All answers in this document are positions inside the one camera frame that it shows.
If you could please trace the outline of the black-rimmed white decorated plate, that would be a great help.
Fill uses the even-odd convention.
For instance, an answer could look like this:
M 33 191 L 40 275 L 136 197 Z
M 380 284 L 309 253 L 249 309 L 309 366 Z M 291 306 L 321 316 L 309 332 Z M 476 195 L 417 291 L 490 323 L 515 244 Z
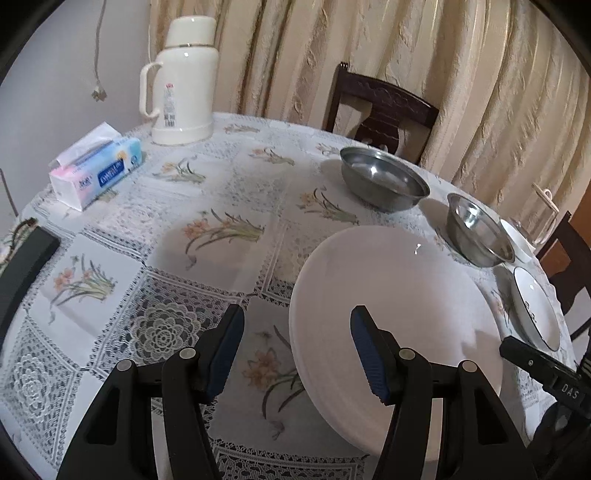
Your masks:
M 543 352 L 557 352 L 560 328 L 542 286 L 526 269 L 516 267 L 512 273 L 511 292 L 521 329 L 530 343 Z

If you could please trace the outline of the small white ceramic bowl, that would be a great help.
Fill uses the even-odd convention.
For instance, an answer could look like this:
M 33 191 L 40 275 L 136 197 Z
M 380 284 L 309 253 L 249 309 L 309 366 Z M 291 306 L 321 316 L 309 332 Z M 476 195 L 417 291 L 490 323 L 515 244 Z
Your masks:
M 534 258 L 529 242 L 510 222 L 500 219 L 500 224 L 511 240 L 515 257 L 524 264 L 529 263 Z

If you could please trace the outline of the small steel bowl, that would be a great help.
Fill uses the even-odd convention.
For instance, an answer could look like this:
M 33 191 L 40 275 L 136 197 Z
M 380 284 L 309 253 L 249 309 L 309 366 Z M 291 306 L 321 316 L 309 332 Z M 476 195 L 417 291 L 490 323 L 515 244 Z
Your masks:
M 508 234 L 485 210 L 457 193 L 450 193 L 447 200 L 447 234 L 466 260 L 480 268 L 515 261 Z

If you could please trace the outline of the large steel bowl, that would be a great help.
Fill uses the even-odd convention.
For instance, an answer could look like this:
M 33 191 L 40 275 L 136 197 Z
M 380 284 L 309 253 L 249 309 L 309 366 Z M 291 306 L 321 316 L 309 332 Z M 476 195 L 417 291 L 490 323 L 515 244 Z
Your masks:
M 428 183 L 382 150 L 349 146 L 339 151 L 342 179 L 356 196 L 384 212 L 414 208 L 430 196 Z

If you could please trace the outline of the dark wooden chair right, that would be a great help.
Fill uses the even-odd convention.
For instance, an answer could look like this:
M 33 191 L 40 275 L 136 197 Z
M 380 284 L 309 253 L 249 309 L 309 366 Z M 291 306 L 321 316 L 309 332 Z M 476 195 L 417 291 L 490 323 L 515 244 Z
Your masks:
M 569 258 L 567 267 L 549 278 L 564 315 L 571 310 L 581 290 L 590 293 L 590 247 L 570 223 L 571 217 L 567 211 L 536 255 L 542 260 L 558 242 Z

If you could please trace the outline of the dark wooden chair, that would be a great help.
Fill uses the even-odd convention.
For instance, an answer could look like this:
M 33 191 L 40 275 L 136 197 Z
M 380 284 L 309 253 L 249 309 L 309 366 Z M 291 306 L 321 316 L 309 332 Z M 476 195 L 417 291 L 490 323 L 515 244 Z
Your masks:
M 549 278 L 564 315 L 571 310 L 581 290 L 590 293 L 590 247 L 570 223 L 571 217 L 567 211 L 536 255 L 542 260 L 558 242 L 569 258 L 567 267 Z
M 440 110 L 421 97 L 384 80 L 349 71 L 349 64 L 339 62 L 332 79 L 332 96 L 325 114 L 325 131 L 335 132 L 335 120 L 342 97 L 363 100 L 370 104 L 370 115 L 356 129 L 356 141 L 391 154 L 400 145 L 400 130 L 407 120 L 429 130 L 416 160 L 419 165 Z

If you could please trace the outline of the floral lace tablecloth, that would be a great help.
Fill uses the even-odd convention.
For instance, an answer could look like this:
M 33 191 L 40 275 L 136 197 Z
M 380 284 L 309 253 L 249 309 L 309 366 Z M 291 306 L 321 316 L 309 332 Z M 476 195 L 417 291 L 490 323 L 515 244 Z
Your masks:
M 347 138 L 221 113 L 211 138 L 177 148 L 133 131 L 145 162 L 82 212 L 51 189 L 24 213 L 60 246 L 27 292 L 2 348 L 1 421 L 33 471 L 54 478 L 115 364 L 157 363 L 197 342 L 226 307 L 246 330 L 224 393 L 204 411 L 232 479 L 363 479 L 369 458 L 312 405 L 288 347 L 288 302 L 325 238 L 359 225 L 401 227 L 443 252 L 453 186 L 382 213 L 342 181 Z

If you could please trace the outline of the glass electric kettle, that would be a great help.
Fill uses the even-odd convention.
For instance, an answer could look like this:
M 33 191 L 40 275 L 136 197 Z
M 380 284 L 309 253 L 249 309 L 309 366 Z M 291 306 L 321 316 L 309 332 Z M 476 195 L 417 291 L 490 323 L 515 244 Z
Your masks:
M 534 247 L 544 244 L 555 228 L 558 207 L 553 202 L 553 194 L 536 183 L 532 184 L 533 194 L 526 202 L 526 215 L 523 228 L 526 238 Z

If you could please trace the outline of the tissue pack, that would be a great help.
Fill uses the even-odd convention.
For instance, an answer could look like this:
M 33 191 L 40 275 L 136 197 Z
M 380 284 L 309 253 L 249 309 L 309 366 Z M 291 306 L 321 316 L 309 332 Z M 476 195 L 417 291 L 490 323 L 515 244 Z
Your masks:
M 49 178 L 58 201 L 83 211 L 142 163 L 140 140 L 103 122 L 57 155 Z

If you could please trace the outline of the dark wooden chair back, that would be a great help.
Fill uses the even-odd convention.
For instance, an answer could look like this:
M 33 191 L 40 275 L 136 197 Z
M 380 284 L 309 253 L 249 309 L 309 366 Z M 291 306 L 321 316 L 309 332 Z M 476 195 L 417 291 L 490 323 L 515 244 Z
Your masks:
M 339 62 L 332 79 L 332 96 L 325 114 L 325 131 L 335 132 L 335 120 L 342 97 L 363 100 L 370 104 L 370 115 L 356 129 L 356 141 L 391 154 L 400 145 L 400 130 L 407 120 L 429 130 L 416 160 L 419 165 L 440 110 L 421 97 L 384 80 L 349 71 L 349 64 Z

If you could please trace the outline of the beige curtain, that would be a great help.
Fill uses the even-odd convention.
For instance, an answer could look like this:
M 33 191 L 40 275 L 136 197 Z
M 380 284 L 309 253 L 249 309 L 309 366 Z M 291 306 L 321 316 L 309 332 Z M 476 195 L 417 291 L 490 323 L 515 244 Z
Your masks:
M 588 187 L 590 76 L 529 1 L 154 1 L 150 51 L 188 15 L 217 22 L 218 111 L 321 127 L 346 62 L 437 107 L 420 164 L 501 215 L 523 223 L 533 183 L 561 212 Z

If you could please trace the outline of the cream thermos jug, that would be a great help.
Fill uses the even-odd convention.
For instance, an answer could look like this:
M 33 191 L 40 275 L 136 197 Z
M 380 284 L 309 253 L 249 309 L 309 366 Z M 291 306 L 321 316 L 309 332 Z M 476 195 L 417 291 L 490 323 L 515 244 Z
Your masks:
M 140 71 L 139 112 L 152 121 L 153 143 L 176 146 L 211 137 L 219 60 L 215 29 L 212 17 L 174 19 L 164 48 Z

